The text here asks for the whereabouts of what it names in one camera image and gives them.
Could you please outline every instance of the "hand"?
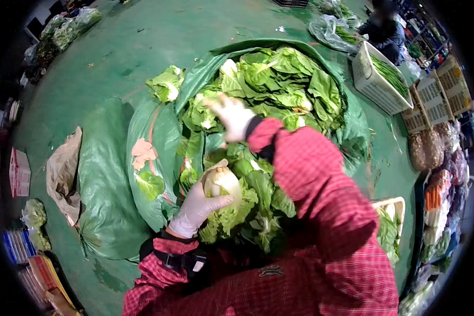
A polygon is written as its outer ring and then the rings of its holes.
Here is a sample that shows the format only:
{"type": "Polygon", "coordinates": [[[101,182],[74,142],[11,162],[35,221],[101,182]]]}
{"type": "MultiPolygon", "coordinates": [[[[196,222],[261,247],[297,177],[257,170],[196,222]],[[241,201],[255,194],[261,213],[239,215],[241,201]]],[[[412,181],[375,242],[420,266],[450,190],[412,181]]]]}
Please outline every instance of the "hand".
{"type": "Polygon", "coordinates": [[[246,129],[251,119],[256,116],[253,110],[246,109],[239,99],[228,98],[224,93],[218,96],[218,100],[205,98],[203,103],[226,127],[226,134],[223,135],[224,141],[241,142],[246,140],[246,129]]]}
{"type": "Polygon", "coordinates": [[[206,198],[202,183],[205,182],[207,174],[212,169],[227,165],[228,161],[223,159],[216,165],[209,168],[203,176],[192,187],[188,196],[184,200],[179,213],[172,218],[166,232],[178,238],[191,238],[200,228],[200,225],[207,219],[209,214],[225,206],[232,204],[234,197],[231,195],[221,195],[214,198],[206,198]]]}

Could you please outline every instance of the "brown paper bag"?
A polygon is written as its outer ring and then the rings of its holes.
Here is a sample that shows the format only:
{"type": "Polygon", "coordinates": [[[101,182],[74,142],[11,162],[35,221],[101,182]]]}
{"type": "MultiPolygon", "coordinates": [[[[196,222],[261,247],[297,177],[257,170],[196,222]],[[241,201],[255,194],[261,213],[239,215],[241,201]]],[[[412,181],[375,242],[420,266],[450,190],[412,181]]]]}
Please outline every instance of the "brown paper bag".
{"type": "Polygon", "coordinates": [[[47,193],[56,202],[70,226],[77,223],[81,209],[81,196],[73,190],[81,138],[82,130],[77,126],[75,132],[51,155],[46,166],[47,193]]]}

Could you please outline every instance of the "green bean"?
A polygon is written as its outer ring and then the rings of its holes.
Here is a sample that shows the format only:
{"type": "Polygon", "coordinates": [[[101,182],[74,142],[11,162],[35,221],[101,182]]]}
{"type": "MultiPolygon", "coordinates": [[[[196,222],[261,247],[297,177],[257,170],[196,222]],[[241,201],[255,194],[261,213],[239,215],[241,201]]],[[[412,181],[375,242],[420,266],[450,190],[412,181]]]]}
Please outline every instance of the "green bean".
{"type": "Polygon", "coordinates": [[[394,89],[400,93],[404,98],[407,98],[407,87],[404,84],[404,81],[398,74],[398,71],[393,68],[388,63],[378,59],[377,57],[371,55],[372,64],[378,71],[378,73],[389,82],[394,89]]]}

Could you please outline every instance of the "green tarp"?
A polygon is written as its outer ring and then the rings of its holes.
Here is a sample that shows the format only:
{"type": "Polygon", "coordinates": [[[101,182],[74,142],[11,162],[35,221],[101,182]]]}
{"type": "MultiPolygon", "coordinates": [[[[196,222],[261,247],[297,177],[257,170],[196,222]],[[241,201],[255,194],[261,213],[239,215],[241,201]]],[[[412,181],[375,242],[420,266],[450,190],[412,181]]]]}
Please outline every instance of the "green tarp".
{"type": "Polygon", "coordinates": [[[130,104],[109,98],[83,125],[79,233],[84,251],[93,250],[107,259],[137,260],[140,245],[151,235],[133,201],[126,171],[126,136],[132,114],[130,104]]]}

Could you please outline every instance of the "green plastic sack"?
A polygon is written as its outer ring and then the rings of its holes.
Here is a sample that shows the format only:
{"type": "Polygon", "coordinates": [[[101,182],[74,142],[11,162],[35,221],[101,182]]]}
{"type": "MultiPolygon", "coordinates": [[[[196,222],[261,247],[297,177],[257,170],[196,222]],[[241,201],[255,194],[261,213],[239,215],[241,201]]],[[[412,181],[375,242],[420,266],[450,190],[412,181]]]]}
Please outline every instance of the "green plastic sack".
{"type": "MultiPolygon", "coordinates": [[[[183,133],[182,124],[179,123],[178,117],[187,105],[188,99],[194,97],[204,85],[214,79],[215,74],[225,60],[260,47],[277,48],[281,45],[290,45],[322,65],[324,70],[337,83],[341,92],[341,99],[347,102],[347,109],[344,114],[346,126],[332,135],[333,142],[339,146],[344,155],[346,174],[351,176],[359,163],[366,159],[370,133],[365,114],[354,95],[346,89],[337,68],[324,60],[312,47],[301,41],[275,38],[254,39],[220,47],[210,51],[197,62],[195,67],[190,69],[181,84],[179,95],[175,101],[167,104],[160,104],[158,99],[143,101],[136,109],[130,122],[127,140],[128,179],[130,180],[135,204],[144,220],[153,230],[159,231],[177,213],[178,204],[180,204],[179,198],[185,193],[178,181],[184,158],[176,154],[176,149],[183,133]],[[155,116],[156,119],[152,126],[151,123],[155,116]],[[141,137],[144,137],[147,141],[152,140],[152,145],[158,152],[158,158],[151,161],[151,163],[146,163],[143,169],[136,172],[132,166],[131,150],[135,142],[141,137]],[[152,171],[154,172],[149,175],[160,177],[163,180],[165,190],[156,199],[150,201],[146,194],[141,191],[137,182],[142,181],[142,178],[145,179],[145,177],[137,179],[137,176],[142,172],[152,171]]],[[[203,148],[204,154],[213,152],[221,146],[221,135],[221,133],[212,134],[203,138],[204,144],[201,148],[203,148]]],[[[184,131],[184,136],[189,138],[190,134],[184,131]]],[[[194,168],[202,170],[203,162],[199,159],[194,161],[196,163],[194,168]]]]}
{"type": "Polygon", "coordinates": [[[371,137],[367,118],[357,98],[344,85],[344,79],[337,70],[337,66],[326,61],[313,47],[302,41],[280,40],[276,38],[251,39],[209,51],[204,58],[197,62],[195,67],[186,73],[179,89],[179,96],[173,102],[176,114],[183,110],[189,98],[195,96],[198,90],[214,79],[214,75],[225,60],[251,52],[259,47],[275,49],[281,45],[290,45],[323,66],[323,70],[335,80],[341,93],[341,99],[347,102],[347,109],[344,113],[346,125],[344,128],[338,129],[333,133],[332,141],[339,146],[344,156],[345,173],[348,176],[352,176],[359,164],[367,158],[368,142],[371,137]]]}
{"type": "Polygon", "coordinates": [[[128,180],[140,215],[156,232],[179,211],[174,187],[178,192],[179,170],[175,166],[181,165],[179,157],[176,156],[180,139],[181,125],[171,104],[160,104],[157,98],[139,103],[128,128],[126,143],[128,180]],[[144,168],[135,171],[131,152],[133,145],[142,137],[155,147],[158,158],[151,162],[146,161],[144,168]],[[156,185],[160,182],[164,189],[151,198],[149,191],[145,191],[150,189],[148,182],[156,185]]]}
{"type": "Polygon", "coordinates": [[[107,259],[137,259],[140,245],[151,236],[133,201],[125,168],[132,115],[130,104],[109,98],[83,126],[78,179],[84,206],[79,234],[85,253],[91,249],[107,259]]]}

